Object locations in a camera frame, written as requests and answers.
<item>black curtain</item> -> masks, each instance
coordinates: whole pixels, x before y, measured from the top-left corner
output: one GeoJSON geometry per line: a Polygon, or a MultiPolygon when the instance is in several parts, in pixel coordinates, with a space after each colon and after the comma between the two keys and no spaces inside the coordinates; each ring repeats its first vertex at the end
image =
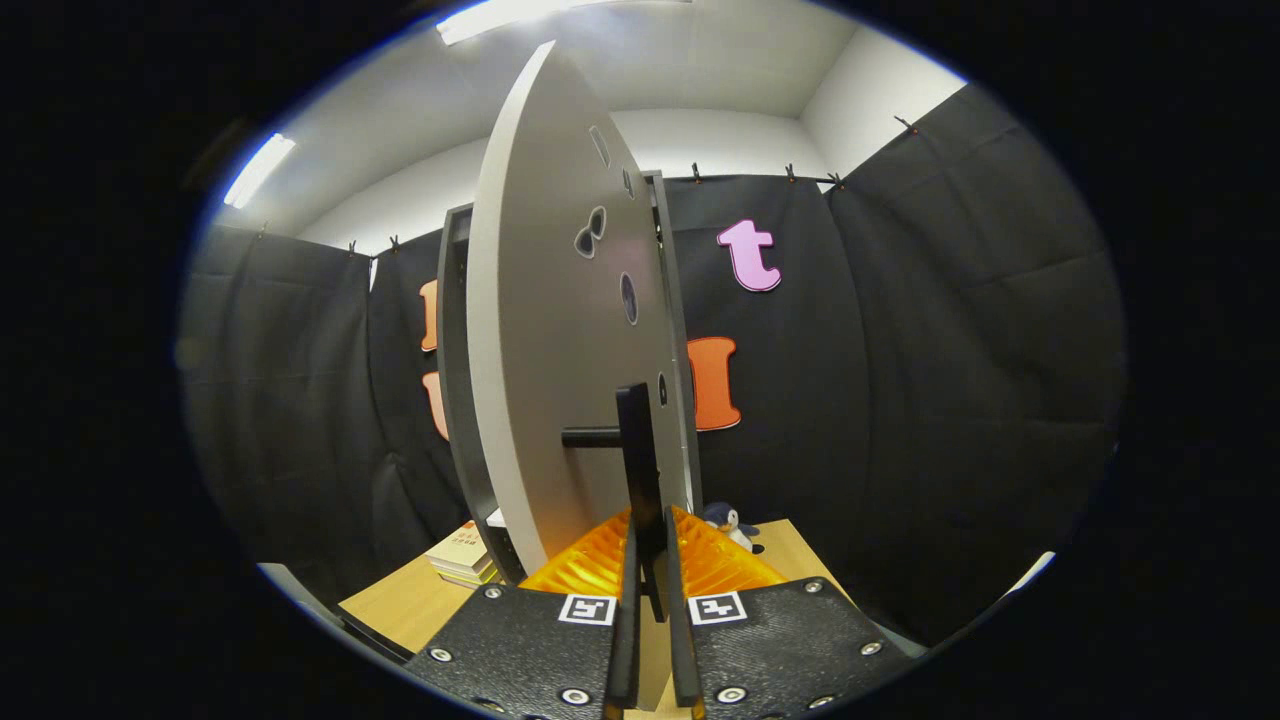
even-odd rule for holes
{"type": "Polygon", "coordinates": [[[724,336],[741,421],[698,433],[703,498],[746,523],[790,519],[829,569],[851,570],[844,528],[867,492],[867,351],[840,233],[817,183],[667,181],[689,340],[724,336]],[[781,281],[739,284],[717,236],[749,219],[781,281]]]}
{"type": "Polygon", "coordinates": [[[433,539],[385,470],[367,300],[364,255],[212,227],[177,351],[215,501],[253,561],[284,564],[330,606],[433,539]]]}
{"type": "Polygon", "coordinates": [[[867,493],[849,589],[933,644],[1068,538],[1124,391],[1103,238],[1025,128],[966,86],[831,190],[860,300],[867,493]]]}
{"type": "Polygon", "coordinates": [[[422,387],[422,375],[439,363],[435,351],[421,348],[426,313],[419,291],[435,279],[440,236],[435,231],[378,255],[369,293],[369,368],[388,450],[378,482],[404,488],[433,542],[467,521],[453,455],[422,387]]]}

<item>ceiling light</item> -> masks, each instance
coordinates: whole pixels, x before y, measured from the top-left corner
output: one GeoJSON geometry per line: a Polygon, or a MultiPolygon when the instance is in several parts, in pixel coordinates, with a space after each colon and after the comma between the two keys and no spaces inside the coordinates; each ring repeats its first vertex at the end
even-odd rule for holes
{"type": "MultiPolygon", "coordinates": [[[[579,5],[622,3],[626,0],[488,0],[451,15],[435,26],[445,45],[475,37],[504,24],[526,22],[579,5]]],[[[676,0],[691,3],[692,0],[676,0]]]]}
{"type": "Polygon", "coordinates": [[[237,210],[243,208],[248,199],[257,192],[257,188],[262,187],[266,176],[271,174],[271,170],[280,164],[280,160],[284,160],[294,145],[297,143],[280,133],[273,135],[241,170],[239,177],[232,183],[232,188],[227,191],[227,197],[223,197],[223,202],[237,210]]]}

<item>orange letter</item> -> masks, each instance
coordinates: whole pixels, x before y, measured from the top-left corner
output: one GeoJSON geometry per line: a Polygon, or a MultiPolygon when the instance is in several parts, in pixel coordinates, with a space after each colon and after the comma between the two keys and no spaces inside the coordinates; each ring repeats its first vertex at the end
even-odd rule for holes
{"type": "Polygon", "coordinates": [[[426,306],[426,334],[422,336],[422,352],[426,352],[435,350],[435,281],[424,284],[417,293],[426,306]]]}
{"type": "Polygon", "coordinates": [[[694,369],[694,416],[698,430],[723,430],[742,420],[728,396],[728,356],[737,343],[727,337],[689,341],[689,364],[694,369]]]}
{"type": "Polygon", "coordinates": [[[449,427],[444,424],[444,398],[440,396],[440,373],[422,375],[422,387],[426,388],[426,397],[431,401],[431,419],[435,420],[435,432],[440,433],[444,439],[449,439],[449,427]]]}

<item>stack of books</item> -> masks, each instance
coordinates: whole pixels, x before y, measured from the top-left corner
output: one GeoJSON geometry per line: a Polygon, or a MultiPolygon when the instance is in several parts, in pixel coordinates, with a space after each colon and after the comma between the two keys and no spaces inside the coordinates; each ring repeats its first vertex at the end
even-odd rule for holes
{"type": "Polygon", "coordinates": [[[474,520],[467,520],[466,525],[426,551],[426,559],[447,583],[476,588],[498,579],[498,568],[489,557],[474,520]]]}

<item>stuffed penguin toy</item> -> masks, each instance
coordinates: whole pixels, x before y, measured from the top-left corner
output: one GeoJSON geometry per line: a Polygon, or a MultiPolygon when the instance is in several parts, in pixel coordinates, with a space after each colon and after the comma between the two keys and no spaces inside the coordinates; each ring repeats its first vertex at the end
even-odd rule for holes
{"type": "Polygon", "coordinates": [[[703,520],[705,520],[708,525],[727,534],[728,539],[742,546],[749,552],[755,555],[764,552],[764,547],[751,544],[751,541],[748,539],[748,536],[755,537],[760,534],[760,530],[755,527],[748,525],[746,523],[739,523],[737,510],[730,507],[727,502],[709,503],[703,509],[703,520]]]}

